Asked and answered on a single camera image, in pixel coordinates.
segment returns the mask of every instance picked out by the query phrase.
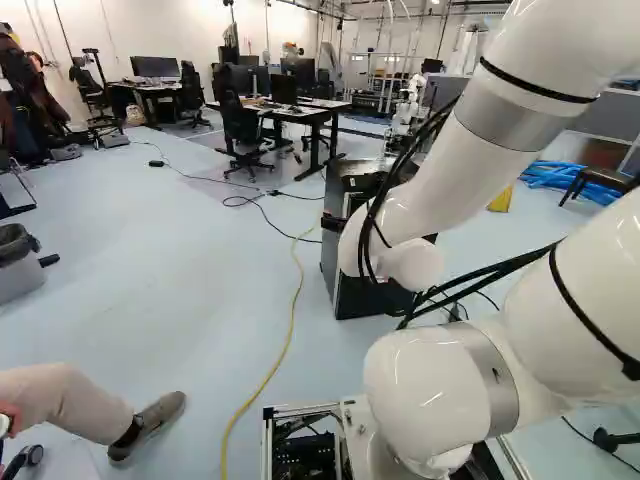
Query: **person's leg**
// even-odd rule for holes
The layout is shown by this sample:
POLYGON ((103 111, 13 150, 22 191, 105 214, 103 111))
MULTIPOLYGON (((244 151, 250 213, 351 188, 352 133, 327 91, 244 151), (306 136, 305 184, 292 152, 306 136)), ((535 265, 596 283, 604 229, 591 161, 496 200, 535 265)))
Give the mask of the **person's leg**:
POLYGON ((122 461, 182 412, 182 392, 162 396, 142 412, 96 386, 65 364, 35 365, 0 372, 0 402, 17 407, 21 430, 49 422, 95 443, 110 445, 122 461))
POLYGON ((134 410, 65 364, 0 372, 0 400, 22 412, 22 430, 49 422, 92 442, 109 445, 131 425, 134 410))

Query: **beige pants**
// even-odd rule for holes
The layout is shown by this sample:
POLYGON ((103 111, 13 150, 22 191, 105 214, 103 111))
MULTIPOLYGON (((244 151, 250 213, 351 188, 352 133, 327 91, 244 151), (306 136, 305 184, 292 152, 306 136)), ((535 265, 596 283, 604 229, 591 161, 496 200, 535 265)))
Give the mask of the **beige pants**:
POLYGON ((49 422, 103 445, 127 431, 134 413, 123 400, 62 363, 0 371, 0 401, 21 410, 22 430, 49 422))

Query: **black desk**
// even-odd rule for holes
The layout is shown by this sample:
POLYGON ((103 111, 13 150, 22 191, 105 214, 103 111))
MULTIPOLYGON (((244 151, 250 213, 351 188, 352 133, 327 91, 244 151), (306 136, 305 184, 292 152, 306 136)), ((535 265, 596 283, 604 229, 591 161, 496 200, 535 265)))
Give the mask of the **black desk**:
POLYGON ((176 105, 177 97, 180 95, 182 90, 182 85, 179 82, 164 83, 161 85, 139 85, 128 82, 112 82, 108 85, 111 90, 128 89, 129 91, 136 92, 140 95, 144 116, 147 119, 147 123, 145 125, 156 130, 160 129, 160 127, 158 127, 158 118, 155 115, 155 112, 158 111, 158 100, 160 98, 171 97, 171 101, 176 105), (153 105, 153 112, 151 111, 151 108, 149 108, 149 100, 151 100, 153 105))
POLYGON ((348 110, 351 102, 343 102, 341 100, 324 100, 321 98, 313 98, 310 100, 298 97, 298 105, 304 105, 313 108, 321 108, 331 112, 331 143, 329 147, 329 157, 333 158, 338 150, 338 119, 340 112, 348 110))
MULTIPOLYGON (((207 102, 206 106, 220 111, 219 102, 207 102)), ((319 161, 319 143, 320 143, 320 128, 325 122, 328 122, 332 118, 332 113, 329 110, 320 108, 312 108, 304 105, 299 106, 302 109, 302 113, 293 113, 285 108, 272 109, 270 107, 260 107, 257 105, 245 105, 244 108, 255 110, 256 112, 265 111, 264 118, 270 118, 273 120, 274 127, 274 140, 276 141, 276 147, 282 147, 288 143, 282 138, 282 123, 297 123, 299 125, 311 126, 311 165, 309 168, 295 177, 298 182, 309 175, 319 172, 324 168, 324 165, 320 165, 319 161)))

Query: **yellow object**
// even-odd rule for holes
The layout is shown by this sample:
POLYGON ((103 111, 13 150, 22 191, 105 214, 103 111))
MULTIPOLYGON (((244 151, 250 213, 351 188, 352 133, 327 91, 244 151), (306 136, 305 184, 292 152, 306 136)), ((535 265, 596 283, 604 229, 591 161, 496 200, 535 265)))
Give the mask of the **yellow object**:
POLYGON ((498 197, 487 206, 490 212, 507 213, 511 206, 511 196, 513 195, 513 185, 509 185, 498 197))
POLYGON ((278 368, 280 368, 280 365, 284 360, 284 357, 287 355, 287 351, 289 350, 289 345, 291 345, 291 339, 293 338, 293 326, 295 324, 296 302, 298 301, 298 297, 300 296, 300 292, 302 291, 302 285, 304 284, 304 267, 302 266, 302 263, 300 263, 300 260, 296 256, 296 245, 298 244, 298 241, 301 238, 309 235, 313 230, 315 230, 315 228, 316 226, 314 225, 304 233, 298 235, 293 240, 293 243, 291 244, 291 256, 293 257, 293 260, 296 262, 296 265, 298 266, 298 270, 300 270, 300 283, 298 284, 298 288, 296 289, 296 292, 293 295, 293 299, 291 300, 291 316, 289 318, 289 330, 287 331, 287 335, 284 340, 284 346, 282 347, 282 351, 280 352, 280 355, 278 355, 276 362, 271 367, 271 370, 269 370, 269 373, 267 373, 267 376, 262 381, 262 384, 258 387, 258 389, 255 392, 253 392, 253 394, 249 397, 249 400, 247 400, 244 403, 244 405, 242 405, 238 410, 236 410, 236 412, 233 414, 233 416, 229 420, 229 423, 227 423, 227 428, 225 429, 224 436, 222 437, 222 448, 220 451, 220 478, 222 480, 227 480, 227 450, 229 449, 229 436, 231 435, 231 430, 233 430, 233 427, 235 426, 236 422, 240 419, 240 417, 242 417, 242 415, 245 414, 245 412, 249 409, 251 404, 253 404, 256 398, 258 398, 258 396, 262 393, 262 391, 264 390, 264 387, 267 386, 267 383, 269 383, 269 381, 276 374, 276 372, 278 371, 278 368))

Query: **yellow cable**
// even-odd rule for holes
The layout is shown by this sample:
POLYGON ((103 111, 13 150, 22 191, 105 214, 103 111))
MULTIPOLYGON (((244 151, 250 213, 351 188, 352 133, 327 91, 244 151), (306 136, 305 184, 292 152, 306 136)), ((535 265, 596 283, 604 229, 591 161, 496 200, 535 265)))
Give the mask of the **yellow cable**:
POLYGON ((300 260, 296 256, 296 245, 298 244, 298 241, 301 238, 309 235, 315 228, 316 228, 316 225, 312 226, 304 233, 301 233, 300 235, 298 235, 291 243, 291 257, 293 257, 293 260, 296 262, 296 265, 298 266, 298 270, 300 270, 300 283, 298 284, 298 288, 296 289, 296 292, 293 295, 293 299, 291 300, 291 316, 289 318, 289 330, 287 331, 287 336, 285 337, 282 351, 280 352, 280 355, 278 355, 278 359, 276 360, 276 362, 271 367, 271 370, 269 370, 269 373, 267 373, 267 376, 264 378, 264 380, 262 381, 258 389, 253 393, 253 395, 249 397, 249 400, 247 400, 244 403, 244 405, 242 405, 238 410, 236 410, 236 412, 233 414, 233 416, 229 420, 229 423, 227 423, 227 428, 225 429, 224 436, 222 437, 222 447, 220 449, 221 480, 227 480, 227 451, 229 449, 229 436, 231 435, 231 430, 233 430, 233 427, 238 422, 240 417, 242 417, 242 415, 245 414, 245 412, 249 409, 249 407, 253 404, 253 402, 255 402, 256 398, 258 398, 258 396, 262 393, 262 391, 267 386, 269 381, 276 374, 276 372, 278 371, 278 368, 280 368, 280 365, 284 360, 284 357, 287 355, 287 351, 289 350, 289 345, 291 345, 291 339, 293 338, 293 326, 295 323, 296 302, 298 301, 298 297, 300 296, 300 292, 302 291, 302 285, 304 284, 304 267, 302 266, 302 263, 300 263, 300 260))

